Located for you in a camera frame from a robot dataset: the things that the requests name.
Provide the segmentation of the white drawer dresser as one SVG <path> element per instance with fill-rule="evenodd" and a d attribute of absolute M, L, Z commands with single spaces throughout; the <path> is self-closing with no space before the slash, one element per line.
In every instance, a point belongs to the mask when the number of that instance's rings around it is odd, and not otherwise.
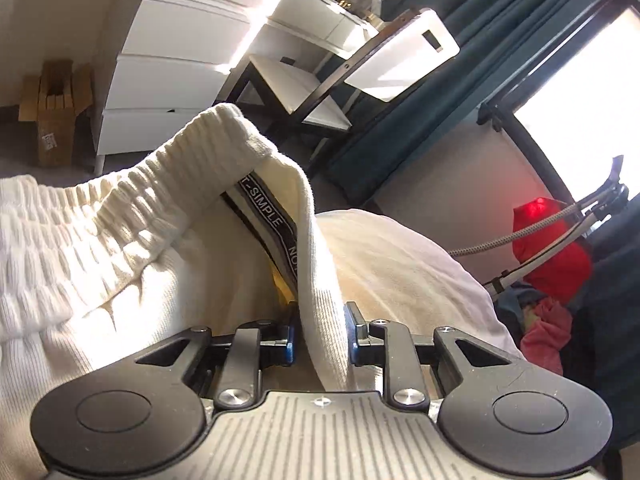
<path fill-rule="evenodd" d="M 112 0 L 94 59 L 94 172 L 224 99 L 247 53 L 309 68 L 312 50 L 349 58 L 375 33 L 332 0 Z"/>

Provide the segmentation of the pink clothes pile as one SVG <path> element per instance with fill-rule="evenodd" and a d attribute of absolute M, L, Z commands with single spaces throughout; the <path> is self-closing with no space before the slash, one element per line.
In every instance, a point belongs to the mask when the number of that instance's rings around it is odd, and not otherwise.
<path fill-rule="evenodd" d="M 559 301 L 546 297 L 524 309 L 521 352 L 528 362 L 563 375 L 561 350 L 572 338 L 573 317 Z"/>

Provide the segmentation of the window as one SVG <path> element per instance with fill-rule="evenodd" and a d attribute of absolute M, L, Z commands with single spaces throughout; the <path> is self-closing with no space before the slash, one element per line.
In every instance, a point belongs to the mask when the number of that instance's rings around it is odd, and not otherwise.
<path fill-rule="evenodd" d="M 615 157 L 639 193 L 639 1 L 600 0 L 478 111 L 563 202 L 598 188 Z"/>

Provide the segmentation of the dark right curtain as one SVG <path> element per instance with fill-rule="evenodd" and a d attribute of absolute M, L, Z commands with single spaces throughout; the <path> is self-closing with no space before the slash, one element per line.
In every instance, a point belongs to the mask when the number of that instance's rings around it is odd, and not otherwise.
<path fill-rule="evenodd" d="M 568 308 L 564 375 L 595 391 L 613 416 L 612 448 L 639 441 L 639 200 L 588 237 L 592 274 Z"/>

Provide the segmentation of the teal curtain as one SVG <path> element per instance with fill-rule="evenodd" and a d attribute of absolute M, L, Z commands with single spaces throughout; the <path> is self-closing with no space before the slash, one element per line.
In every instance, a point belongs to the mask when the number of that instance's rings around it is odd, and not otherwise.
<path fill-rule="evenodd" d="M 359 98 L 352 116 L 362 127 L 326 176 L 350 204 L 370 200 L 598 1 L 386 0 L 388 20 L 409 8 L 435 10 L 460 51 L 388 105 Z"/>

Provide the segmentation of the cardboard box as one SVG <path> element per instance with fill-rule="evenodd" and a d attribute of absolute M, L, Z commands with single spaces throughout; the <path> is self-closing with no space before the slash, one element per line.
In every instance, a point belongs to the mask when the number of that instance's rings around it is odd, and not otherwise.
<path fill-rule="evenodd" d="M 92 104 L 90 64 L 59 58 L 44 62 L 39 75 L 24 77 L 18 120 L 37 126 L 40 167 L 70 166 L 76 120 Z"/>

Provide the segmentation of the pastel bed duvet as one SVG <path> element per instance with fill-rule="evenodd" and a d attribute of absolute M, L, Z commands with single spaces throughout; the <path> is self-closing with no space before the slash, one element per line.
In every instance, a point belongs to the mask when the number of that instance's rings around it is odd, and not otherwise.
<path fill-rule="evenodd" d="M 314 289 L 416 333 L 451 325 L 515 351 L 488 292 L 442 248 L 398 222 L 349 209 L 319 214 Z M 43 468 L 29 434 L 37 401 L 63 382 L 193 325 L 217 334 L 282 320 L 297 297 L 224 204 L 190 226 L 128 243 L 88 223 L 1 227 L 1 474 Z"/>

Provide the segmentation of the white knit jacket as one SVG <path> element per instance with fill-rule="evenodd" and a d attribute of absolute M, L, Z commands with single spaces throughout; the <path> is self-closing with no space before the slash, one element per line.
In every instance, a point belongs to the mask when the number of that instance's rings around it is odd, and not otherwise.
<path fill-rule="evenodd" d="M 72 188 L 1 183 L 1 341 L 17 365 L 85 370 L 90 349 L 218 330 L 292 294 L 326 388 L 352 385 L 343 298 L 303 170 L 231 104 L 194 117 L 136 166 Z"/>

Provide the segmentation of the white black chair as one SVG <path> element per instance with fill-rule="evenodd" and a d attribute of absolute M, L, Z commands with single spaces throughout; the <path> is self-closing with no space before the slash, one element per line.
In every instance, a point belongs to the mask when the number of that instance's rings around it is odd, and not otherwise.
<path fill-rule="evenodd" d="M 239 102 L 254 88 L 262 112 L 271 118 L 267 136 L 283 141 L 295 133 L 323 141 L 306 169 L 313 178 L 358 130 L 331 96 L 348 84 L 360 93 L 389 103 L 417 81 L 454 58 L 454 36 L 429 8 L 409 9 L 346 58 L 325 80 L 301 68 L 252 54 L 227 101 Z"/>

